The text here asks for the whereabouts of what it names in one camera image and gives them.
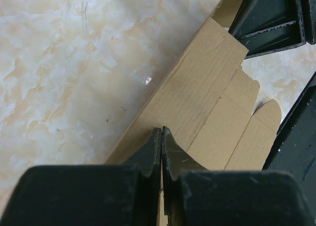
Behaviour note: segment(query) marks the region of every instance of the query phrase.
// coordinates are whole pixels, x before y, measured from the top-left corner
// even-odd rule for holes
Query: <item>black plastic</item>
[[[306,43],[301,0],[243,0],[229,29],[249,49],[247,58]]]
[[[208,171],[166,127],[155,128],[121,165],[31,168],[0,225],[156,226],[161,167],[169,226],[314,226],[304,194],[290,175]]]
[[[294,175],[316,219],[316,73],[280,126],[264,169]]]
[[[316,43],[316,0],[302,0],[306,40]]]

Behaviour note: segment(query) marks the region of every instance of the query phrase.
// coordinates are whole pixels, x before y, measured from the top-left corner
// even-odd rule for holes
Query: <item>brown cardboard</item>
[[[261,170],[281,122],[277,101],[270,100],[250,119],[225,170]]]
[[[223,0],[214,19],[233,21],[242,0]],[[238,69],[247,50],[208,18],[160,87],[139,112],[106,163],[121,163],[168,126],[177,143],[211,170],[260,170],[281,120],[276,101],[253,116],[259,84]],[[167,225],[160,196],[160,225]]]
[[[222,0],[220,6],[214,11],[213,19],[222,27],[229,28],[240,8],[243,0]]]
[[[123,162],[146,142],[154,127],[164,125],[187,151],[246,54],[243,45],[207,18],[106,163]]]
[[[188,154],[207,169],[224,170],[251,118],[259,87],[240,67]]]

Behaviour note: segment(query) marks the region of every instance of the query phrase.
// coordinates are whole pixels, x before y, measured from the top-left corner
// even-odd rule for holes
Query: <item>marble floor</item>
[[[219,0],[0,0],[0,212],[39,164],[103,163]],[[243,62],[283,117],[316,46]]]

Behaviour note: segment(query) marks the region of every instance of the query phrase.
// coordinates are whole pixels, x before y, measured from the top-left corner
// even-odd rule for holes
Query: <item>folded cardboard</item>
[[[214,19],[229,27],[242,0],[221,0]],[[121,163],[154,127],[168,126],[177,143],[210,170],[260,170],[281,120],[272,100],[254,115],[259,84],[240,64],[247,49],[207,18],[171,72],[121,137],[106,163]],[[160,196],[160,225],[167,225]]]
[[[229,28],[243,0],[221,0],[219,5],[212,13],[212,18],[222,27]]]
[[[106,163],[123,162],[154,127],[164,125],[187,151],[246,54],[247,49],[209,17]]]

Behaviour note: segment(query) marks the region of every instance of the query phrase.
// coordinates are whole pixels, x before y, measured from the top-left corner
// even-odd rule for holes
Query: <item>curved cardboard tab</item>
[[[225,170],[261,170],[277,136],[281,122],[275,100],[264,104],[250,119]]]
[[[280,105],[272,99],[265,103],[253,116],[277,131],[282,118]]]
[[[144,144],[146,132],[164,125],[172,129],[179,146],[187,151],[247,52],[207,18],[106,163],[123,162]]]
[[[188,154],[209,170],[223,170],[251,118],[259,88],[259,83],[240,67]]]

